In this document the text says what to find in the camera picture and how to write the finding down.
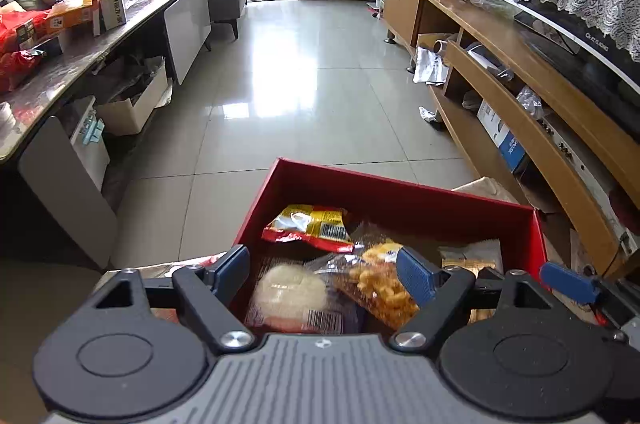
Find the food package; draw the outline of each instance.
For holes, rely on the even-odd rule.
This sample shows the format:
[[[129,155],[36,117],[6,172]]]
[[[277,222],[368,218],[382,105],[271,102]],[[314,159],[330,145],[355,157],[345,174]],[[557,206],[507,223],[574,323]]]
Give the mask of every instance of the food package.
[[[400,249],[402,244],[387,238],[375,225],[363,223],[354,232],[353,254],[329,255],[308,267],[316,274],[326,274],[337,289],[398,330],[418,311],[396,273]]]
[[[47,34],[94,21],[99,0],[64,0],[53,6],[47,16]]]
[[[41,50],[20,50],[0,56],[0,92],[11,92],[29,75],[40,62]]]
[[[356,304],[300,260],[265,257],[244,324],[257,334],[354,334],[362,317]]]
[[[491,267],[502,273],[502,255],[500,253],[500,240],[491,239],[482,242],[474,242],[465,247],[440,247],[442,267],[457,265],[474,273],[478,273],[485,267]],[[495,309],[473,309],[469,316],[468,324],[488,319],[494,315]]]
[[[268,242],[295,240],[329,251],[350,253],[353,243],[342,221],[344,210],[308,204],[289,205],[262,231]]]

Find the white storage box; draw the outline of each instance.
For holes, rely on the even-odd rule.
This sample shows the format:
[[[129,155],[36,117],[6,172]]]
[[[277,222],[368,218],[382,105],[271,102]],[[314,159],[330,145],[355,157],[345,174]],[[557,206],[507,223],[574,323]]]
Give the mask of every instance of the white storage box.
[[[166,70],[162,66],[156,71],[156,75],[148,87],[133,105],[130,99],[107,103],[97,106],[95,109],[104,121],[105,129],[113,135],[132,135],[140,133],[146,120],[156,108],[162,94],[168,87]]]

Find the drawer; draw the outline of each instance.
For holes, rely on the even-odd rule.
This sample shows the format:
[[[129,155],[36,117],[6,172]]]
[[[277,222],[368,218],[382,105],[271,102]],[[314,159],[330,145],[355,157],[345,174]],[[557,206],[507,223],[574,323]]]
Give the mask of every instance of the drawer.
[[[599,273],[618,251],[618,241],[599,205],[564,155],[516,98],[458,44],[449,43],[447,61],[511,128],[554,191]]]
[[[420,0],[385,0],[384,19],[403,45],[415,47]]]

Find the bag of chips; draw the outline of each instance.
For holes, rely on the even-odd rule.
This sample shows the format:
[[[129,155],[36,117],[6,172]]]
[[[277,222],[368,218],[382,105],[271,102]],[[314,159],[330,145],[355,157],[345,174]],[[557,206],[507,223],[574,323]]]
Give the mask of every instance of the bag of chips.
[[[309,204],[295,204],[284,208],[262,231],[268,242],[295,240],[329,251],[350,253],[353,243],[342,221],[346,211]]]
[[[398,330],[418,311],[396,273],[396,258],[403,246],[369,223],[354,231],[353,240],[352,254],[318,258],[306,267],[326,275],[336,289]]]

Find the white box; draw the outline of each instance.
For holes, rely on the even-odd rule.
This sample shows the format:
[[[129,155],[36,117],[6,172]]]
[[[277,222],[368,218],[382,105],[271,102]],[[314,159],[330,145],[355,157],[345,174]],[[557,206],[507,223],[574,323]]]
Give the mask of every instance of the white box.
[[[95,111],[104,121],[105,129],[113,135],[140,133],[167,86],[166,70],[162,64],[135,105],[127,98],[124,101],[99,105]]]
[[[500,116],[484,100],[482,100],[478,111],[478,119],[491,140],[494,141],[495,146],[500,150],[509,169],[514,171],[525,154],[522,145],[513,137],[511,130],[502,122]]]
[[[127,10],[124,0],[100,0],[100,12],[106,30],[123,26],[127,23]]]

